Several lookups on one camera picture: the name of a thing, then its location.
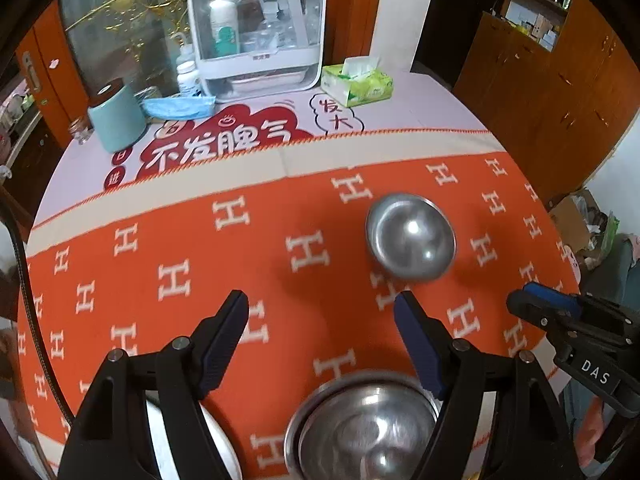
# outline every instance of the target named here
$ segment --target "brown lid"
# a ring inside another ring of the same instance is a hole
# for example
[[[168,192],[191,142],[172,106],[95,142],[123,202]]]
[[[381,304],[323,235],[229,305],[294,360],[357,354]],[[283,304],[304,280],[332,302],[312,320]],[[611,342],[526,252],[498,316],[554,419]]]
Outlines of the brown lid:
[[[116,95],[123,86],[124,81],[121,78],[112,79],[100,90],[98,90],[97,94],[94,94],[89,98],[89,106],[91,108],[95,108],[101,105],[103,102],[108,101],[114,95]]]

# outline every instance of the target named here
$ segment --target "face mask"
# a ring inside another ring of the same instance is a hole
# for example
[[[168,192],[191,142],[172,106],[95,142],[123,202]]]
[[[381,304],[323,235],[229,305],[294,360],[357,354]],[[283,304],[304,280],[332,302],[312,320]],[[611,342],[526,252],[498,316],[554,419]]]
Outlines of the face mask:
[[[144,99],[142,109],[149,117],[187,121],[211,117],[215,103],[215,97],[161,97]]]

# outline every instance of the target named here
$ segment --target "metal bolt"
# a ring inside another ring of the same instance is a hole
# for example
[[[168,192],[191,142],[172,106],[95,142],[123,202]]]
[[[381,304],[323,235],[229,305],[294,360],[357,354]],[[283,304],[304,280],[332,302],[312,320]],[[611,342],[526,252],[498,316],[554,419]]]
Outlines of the metal bolt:
[[[171,341],[171,346],[174,348],[174,350],[182,350],[183,348],[187,348],[190,342],[191,340],[188,337],[181,335],[180,337],[177,337],[173,341]]]
[[[526,364],[531,364],[533,361],[536,360],[536,356],[533,355],[533,352],[529,350],[520,351],[518,353],[518,357],[520,358],[521,361],[525,362]]]
[[[107,354],[107,359],[114,363],[116,361],[119,361],[123,355],[124,350],[122,348],[114,348]]]
[[[466,352],[471,348],[471,345],[466,339],[454,339],[453,348],[455,348],[458,352]]]

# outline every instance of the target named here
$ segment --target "green tissue box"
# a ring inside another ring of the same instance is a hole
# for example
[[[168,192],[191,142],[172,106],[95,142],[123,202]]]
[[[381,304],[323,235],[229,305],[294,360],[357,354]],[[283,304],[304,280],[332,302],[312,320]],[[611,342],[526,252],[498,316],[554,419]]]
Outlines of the green tissue box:
[[[364,78],[342,75],[342,65],[322,67],[320,88],[342,106],[352,107],[389,99],[394,91],[394,80],[375,69]]]

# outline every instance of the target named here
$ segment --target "white storage box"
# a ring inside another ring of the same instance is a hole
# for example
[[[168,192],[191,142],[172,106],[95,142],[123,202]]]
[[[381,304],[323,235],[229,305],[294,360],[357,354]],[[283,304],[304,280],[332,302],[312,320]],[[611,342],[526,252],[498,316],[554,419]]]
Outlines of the white storage box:
[[[326,0],[188,0],[204,93],[224,103],[311,88],[325,8]]]

